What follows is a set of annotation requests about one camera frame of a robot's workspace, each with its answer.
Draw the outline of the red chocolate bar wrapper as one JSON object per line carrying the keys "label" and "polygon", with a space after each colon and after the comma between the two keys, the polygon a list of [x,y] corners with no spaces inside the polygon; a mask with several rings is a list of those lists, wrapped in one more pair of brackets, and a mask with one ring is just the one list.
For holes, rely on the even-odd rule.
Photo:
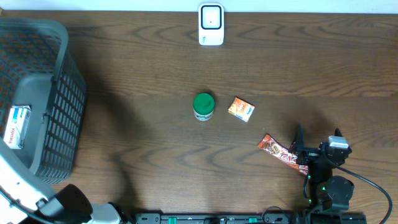
{"label": "red chocolate bar wrapper", "polygon": [[308,166],[298,165],[296,163],[297,156],[290,152],[286,147],[277,142],[270,134],[266,134],[259,142],[257,147],[268,152],[287,166],[300,172],[302,175],[308,175]]}

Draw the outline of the orange snack packet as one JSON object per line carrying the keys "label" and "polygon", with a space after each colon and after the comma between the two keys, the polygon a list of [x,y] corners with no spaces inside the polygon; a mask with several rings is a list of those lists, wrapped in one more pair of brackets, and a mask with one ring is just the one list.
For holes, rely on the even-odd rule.
{"label": "orange snack packet", "polygon": [[228,108],[228,113],[243,120],[244,122],[248,122],[254,109],[255,106],[252,104],[235,97],[231,106]]}

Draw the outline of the green lid jar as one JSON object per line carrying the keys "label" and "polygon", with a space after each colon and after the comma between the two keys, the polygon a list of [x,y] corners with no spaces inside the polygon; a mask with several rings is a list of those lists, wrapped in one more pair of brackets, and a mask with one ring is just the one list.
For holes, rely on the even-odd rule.
{"label": "green lid jar", "polygon": [[198,94],[193,101],[193,112],[196,119],[200,121],[209,120],[215,110],[215,100],[208,93]]}

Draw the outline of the white blue medicine box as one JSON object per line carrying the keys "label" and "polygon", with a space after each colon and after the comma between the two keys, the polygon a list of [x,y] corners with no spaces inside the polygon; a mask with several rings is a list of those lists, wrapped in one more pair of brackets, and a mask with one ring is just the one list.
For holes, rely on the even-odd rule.
{"label": "white blue medicine box", "polygon": [[24,147],[31,108],[29,105],[12,106],[6,123],[3,140],[10,149],[20,150]]}

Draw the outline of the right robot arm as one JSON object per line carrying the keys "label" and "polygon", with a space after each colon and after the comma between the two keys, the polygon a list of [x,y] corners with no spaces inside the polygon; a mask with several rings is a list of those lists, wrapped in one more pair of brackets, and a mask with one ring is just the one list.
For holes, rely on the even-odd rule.
{"label": "right robot arm", "polygon": [[341,213],[349,209],[354,185],[342,176],[333,175],[333,169],[343,165],[352,153],[339,129],[318,147],[307,147],[302,128],[298,127],[289,151],[297,156],[296,164],[308,168],[303,194],[312,209],[325,213]]}

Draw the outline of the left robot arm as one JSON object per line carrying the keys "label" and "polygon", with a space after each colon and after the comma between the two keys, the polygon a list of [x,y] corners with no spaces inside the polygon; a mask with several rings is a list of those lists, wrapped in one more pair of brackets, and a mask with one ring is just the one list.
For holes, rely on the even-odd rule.
{"label": "left robot arm", "polygon": [[59,192],[36,177],[1,141],[1,223],[135,223],[113,203],[90,203],[69,184]]}

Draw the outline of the white barcode scanner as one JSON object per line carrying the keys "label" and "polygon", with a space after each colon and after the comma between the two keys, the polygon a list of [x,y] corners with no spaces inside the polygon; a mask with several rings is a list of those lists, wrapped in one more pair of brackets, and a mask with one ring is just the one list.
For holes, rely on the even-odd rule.
{"label": "white barcode scanner", "polygon": [[224,7],[219,3],[203,3],[198,8],[198,42],[218,46],[224,42]]}

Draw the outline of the grey plastic mesh basket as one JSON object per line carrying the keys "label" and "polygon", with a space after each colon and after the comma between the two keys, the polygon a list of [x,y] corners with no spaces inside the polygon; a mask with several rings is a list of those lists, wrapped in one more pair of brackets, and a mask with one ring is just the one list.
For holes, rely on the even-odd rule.
{"label": "grey plastic mesh basket", "polygon": [[57,21],[1,19],[1,141],[12,106],[31,115],[21,162],[46,184],[72,173],[86,105],[86,82]]}

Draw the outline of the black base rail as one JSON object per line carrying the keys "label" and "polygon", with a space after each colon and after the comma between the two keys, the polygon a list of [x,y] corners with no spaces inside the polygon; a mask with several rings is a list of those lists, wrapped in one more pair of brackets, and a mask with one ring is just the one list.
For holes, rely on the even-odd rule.
{"label": "black base rail", "polygon": [[134,215],[137,224],[300,224],[300,223],[319,223],[319,224],[366,224],[364,215],[333,215],[313,214],[307,220],[293,214],[283,214],[281,212],[267,212],[260,214],[168,214],[159,213],[137,213]]}

